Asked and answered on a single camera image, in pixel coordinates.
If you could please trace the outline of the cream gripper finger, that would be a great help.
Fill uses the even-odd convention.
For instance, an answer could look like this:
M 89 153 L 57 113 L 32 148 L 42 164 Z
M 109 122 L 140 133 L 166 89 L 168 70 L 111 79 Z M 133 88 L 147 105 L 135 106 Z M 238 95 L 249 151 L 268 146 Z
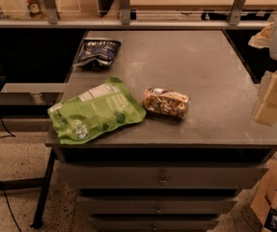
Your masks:
M 253 119 L 268 126 L 277 122 L 277 71 L 264 73 L 253 108 Z
M 259 33 L 251 37 L 248 44 L 255 48 L 269 48 L 272 26 L 273 24 L 265 26 Z

